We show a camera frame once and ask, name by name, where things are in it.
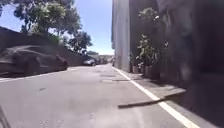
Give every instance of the tree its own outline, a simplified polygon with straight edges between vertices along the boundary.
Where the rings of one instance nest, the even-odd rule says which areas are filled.
[[[11,3],[11,0],[0,0],[0,16],[2,14],[2,8],[3,6],[7,5],[7,4],[10,4]]]
[[[87,51],[86,55],[99,55],[99,53],[97,53],[95,51]]]
[[[46,34],[54,29],[58,35],[73,34],[81,28],[80,17],[73,0],[15,0],[14,15],[24,21],[22,32],[28,33],[33,25],[37,32]]]
[[[87,47],[92,46],[91,37],[86,32],[78,32],[74,35],[73,39],[70,39],[69,45],[73,48],[73,51],[84,53]]]

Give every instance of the wall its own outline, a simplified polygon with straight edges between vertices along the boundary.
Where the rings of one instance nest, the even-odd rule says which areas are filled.
[[[113,0],[112,45],[115,49],[115,66],[129,71],[129,0]]]

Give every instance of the distant car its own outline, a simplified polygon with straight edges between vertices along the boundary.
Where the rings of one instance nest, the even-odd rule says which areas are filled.
[[[93,58],[87,59],[83,62],[84,65],[96,66],[96,60]]]
[[[17,46],[0,54],[0,73],[34,75],[67,68],[68,63],[65,59],[44,46]]]

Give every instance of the green foliage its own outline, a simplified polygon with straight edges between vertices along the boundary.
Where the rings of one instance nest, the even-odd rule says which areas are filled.
[[[138,56],[145,65],[153,65],[158,62],[158,54],[156,49],[152,46],[150,39],[146,35],[142,35],[140,40],[140,54]]]
[[[97,53],[95,51],[87,51],[86,55],[99,55],[99,53]]]
[[[46,34],[54,29],[58,35],[75,33],[81,28],[80,17],[73,0],[15,0],[14,15],[24,21],[22,29]]]
[[[160,23],[160,17],[157,11],[152,8],[146,8],[139,12],[139,17],[145,21],[144,25],[148,27],[146,32],[141,37],[139,42],[140,54],[138,56],[145,65],[156,64],[158,60],[158,48],[156,34],[158,30],[158,24]]]
[[[2,14],[2,8],[3,6],[7,5],[7,4],[10,4],[11,3],[11,0],[0,0],[0,16]]]
[[[70,39],[69,45],[73,48],[73,51],[83,53],[87,47],[92,46],[91,37],[86,32],[78,32],[74,35],[73,39]]]

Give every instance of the road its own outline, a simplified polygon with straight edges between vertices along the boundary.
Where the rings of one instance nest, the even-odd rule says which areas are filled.
[[[109,65],[0,81],[11,128],[185,127],[158,104],[119,108],[145,101],[153,100]]]

